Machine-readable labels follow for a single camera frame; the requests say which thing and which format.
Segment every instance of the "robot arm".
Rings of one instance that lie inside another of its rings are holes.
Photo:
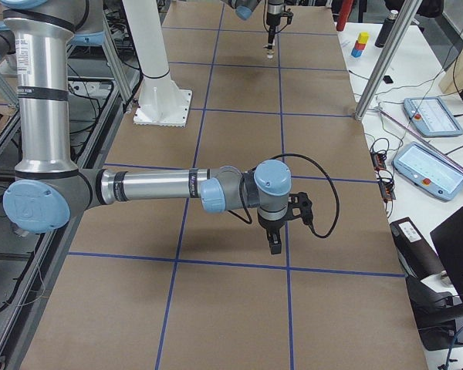
[[[235,10],[236,15],[246,21],[250,18],[257,5],[261,0],[221,0],[230,8]],[[268,44],[267,57],[272,59],[274,54],[274,41],[278,33],[278,27],[281,23],[281,18],[286,18],[286,25],[290,25],[293,19],[293,13],[290,9],[286,10],[284,0],[267,0],[267,14],[265,17],[265,24],[267,25]]]
[[[289,168],[278,160],[246,173],[229,166],[143,173],[80,170],[69,155],[66,44],[75,37],[99,41],[102,1],[0,1],[8,7],[5,24],[15,35],[22,125],[23,159],[3,200],[12,222],[43,233],[115,201],[201,198],[208,212],[257,208],[273,254],[281,252],[279,230],[287,220],[301,217],[312,226],[312,203],[304,193],[289,193]],[[294,215],[294,209],[300,213]]]

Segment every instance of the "desk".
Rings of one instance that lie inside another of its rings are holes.
[[[344,32],[339,33],[340,44],[343,50],[343,56],[346,67],[356,74],[369,77],[373,67],[379,57],[382,49],[376,48],[373,44],[380,30],[380,25],[372,24],[347,24]],[[369,32],[370,39],[366,49],[360,58],[356,59],[350,55],[353,44],[357,39],[359,32]],[[418,87],[404,87],[395,89],[388,93],[389,89],[399,86],[418,85],[421,82],[433,79],[441,71],[441,65],[434,56],[430,46],[425,41],[423,35],[417,26],[411,26],[401,43],[401,46],[394,57],[386,74],[390,75],[394,84],[387,85],[381,83],[377,90],[378,95],[374,98],[372,106],[382,102],[385,111],[398,119],[401,123],[407,123],[408,118],[401,104],[384,103],[386,102],[403,102],[407,97],[438,96],[442,92],[438,87],[444,72],[441,72],[435,82],[427,82]],[[360,97],[367,81],[359,76],[350,74],[350,82],[355,93],[355,97]],[[443,100],[448,105],[453,114],[463,113],[463,102],[456,96],[443,96]],[[458,118],[463,127],[463,116]],[[386,137],[390,141],[391,148],[396,148],[398,140],[384,132],[380,117],[376,113],[368,112],[363,118],[365,132],[379,137]],[[384,120],[384,126],[398,137],[402,137],[404,132],[398,129],[391,121]],[[404,144],[410,143],[412,137],[406,135]],[[371,145],[373,140],[367,137],[367,143]],[[434,138],[431,139],[432,145],[439,150],[447,152],[463,144],[463,135],[455,138]],[[387,163],[390,163],[394,157],[394,152],[388,153]],[[452,154],[452,158],[463,166],[463,150]],[[436,228],[443,220],[453,214],[457,209],[463,206],[463,190],[450,202],[437,200],[415,185],[404,179],[398,173],[394,174],[395,194],[397,199],[394,201],[394,209],[389,221],[398,220],[403,217],[410,217],[427,241],[431,244],[430,232]],[[437,291],[448,290],[440,283],[433,280],[431,287]],[[460,362],[451,364],[450,369],[463,367],[463,348],[455,349],[452,358],[459,358]],[[435,368],[445,360],[445,351],[427,352],[426,353],[429,368]]]

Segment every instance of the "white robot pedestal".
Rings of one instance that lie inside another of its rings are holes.
[[[156,1],[123,0],[123,6],[144,74],[134,123],[185,126],[192,91],[171,79]]]

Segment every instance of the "black bottle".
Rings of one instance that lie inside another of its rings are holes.
[[[387,37],[389,36],[391,29],[393,28],[394,21],[398,17],[398,10],[391,10],[389,16],[384,19],[382,28],[380,29],[379,35],[376,40],[376,47],[382,48],[386,43]]]

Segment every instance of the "red block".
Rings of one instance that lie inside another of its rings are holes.
[[[358,41],[355,41],[355,50],[364,50],[366,44],[360,44]]]

